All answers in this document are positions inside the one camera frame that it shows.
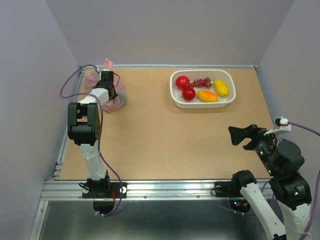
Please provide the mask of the pink plastic bag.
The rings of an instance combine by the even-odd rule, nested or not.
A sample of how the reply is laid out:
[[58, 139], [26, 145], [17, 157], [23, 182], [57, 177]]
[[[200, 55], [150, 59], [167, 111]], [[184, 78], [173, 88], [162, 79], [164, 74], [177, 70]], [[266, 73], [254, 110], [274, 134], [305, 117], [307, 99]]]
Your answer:
[[[104, 68], [102, 70], [113, 71], [113, 62], [109, 59], [104, 60]], [[108, 91], [101, 88], [94, 88], [97, 82], [101, 79], [100, 71], [94, 69], [90, 74], [85, 74], [85, 93], [87, 96], [79, 101], [80, 104], [101, 103], [102, 109], [106, 112], [113, 113], [123, 106], [127, 101], [125, 88], [120, 77], [114, 77], [114, 86], [117, 93], [115, 99], [109, 100]]]

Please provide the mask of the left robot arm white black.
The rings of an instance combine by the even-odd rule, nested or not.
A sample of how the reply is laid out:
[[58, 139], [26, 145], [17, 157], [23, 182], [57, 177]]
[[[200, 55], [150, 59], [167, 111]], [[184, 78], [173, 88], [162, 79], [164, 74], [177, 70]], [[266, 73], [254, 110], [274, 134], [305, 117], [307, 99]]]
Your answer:
[[118, 95], [114, 86], [114, 72], [105, 68], [98, 74], [99, 81], [89, 95], [71, 102], [67, 109], [67, 134], [77, 145], [88, 171], [86, 183], [80, 186], [89, 193], [106, 197], [111, 193], [110, 177], [100, 152], [102, 105]]

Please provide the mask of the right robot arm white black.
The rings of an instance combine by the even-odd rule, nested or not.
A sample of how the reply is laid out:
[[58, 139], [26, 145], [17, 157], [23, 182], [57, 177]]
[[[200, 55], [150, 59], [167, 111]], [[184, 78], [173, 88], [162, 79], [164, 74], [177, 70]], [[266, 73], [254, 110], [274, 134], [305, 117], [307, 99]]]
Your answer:
[[292, 141], [278, 140], [278, 135], [291, 131], [288, 119], [278, 119], [275, 127], [267, 130], [255, 124], [245, 128], [229, 126], [231, 143], [254, 151], [271, 177], [269, 185], [280, 207], [280, 221], [260, 191], [257, 180], [249, 170], [232, 175], [230, 190], [248, 201], [258, 217], [269, 240], [311, 240], [309, 233], [313, 215], [310, 186], [299, 173], [305, 159], [300, 148]]

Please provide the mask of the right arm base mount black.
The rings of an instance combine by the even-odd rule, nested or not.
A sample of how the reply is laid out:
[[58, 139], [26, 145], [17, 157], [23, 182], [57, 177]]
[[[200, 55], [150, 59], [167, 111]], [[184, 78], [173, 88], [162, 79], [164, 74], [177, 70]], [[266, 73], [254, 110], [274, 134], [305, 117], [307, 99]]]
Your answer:
[[242, 197], [239, 186], [232, 181], [216, 181], [210, 194], [217, 198], [239, 198]]

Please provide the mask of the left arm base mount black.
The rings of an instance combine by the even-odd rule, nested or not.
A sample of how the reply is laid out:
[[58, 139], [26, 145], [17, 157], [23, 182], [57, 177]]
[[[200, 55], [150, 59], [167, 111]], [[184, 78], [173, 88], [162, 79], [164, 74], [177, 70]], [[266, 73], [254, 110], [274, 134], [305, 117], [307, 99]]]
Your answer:
[[104, 180], [94, 180], [80, 182], [78, 184], [82, 188], [82, 198], [84, 199], [114, 199], [119, 198], [122, 194], [123, 198], [127, 197], [127, 183], [123, 182], [107, 182]]

